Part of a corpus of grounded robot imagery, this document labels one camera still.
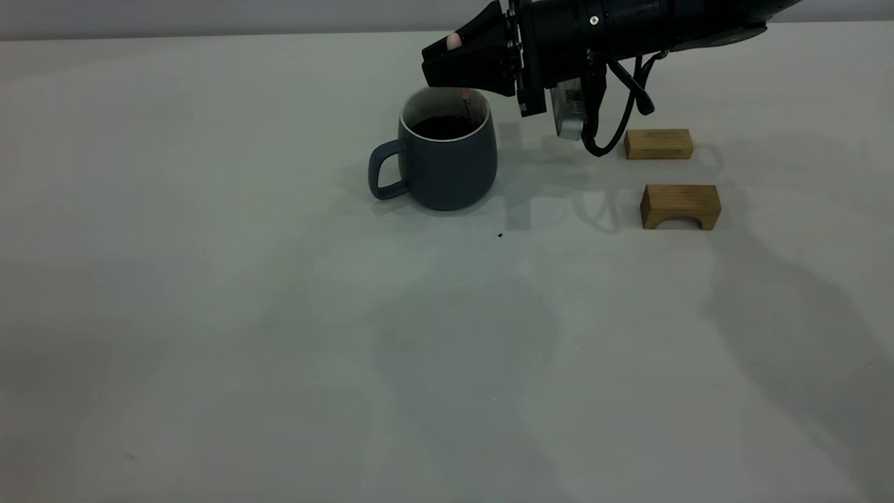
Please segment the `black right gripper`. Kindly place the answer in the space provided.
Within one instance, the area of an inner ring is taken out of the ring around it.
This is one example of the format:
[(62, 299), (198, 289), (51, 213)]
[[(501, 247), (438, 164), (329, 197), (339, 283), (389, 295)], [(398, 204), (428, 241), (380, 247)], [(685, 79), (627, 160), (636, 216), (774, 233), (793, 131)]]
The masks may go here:
[(492, 1), (457, 29), (460, 46), (428, 47), (422, 70), (431, 88), (514, 96), (523, 117), (546, 112), (545, 91), (586, 74), (608, 33), (608, 1)]

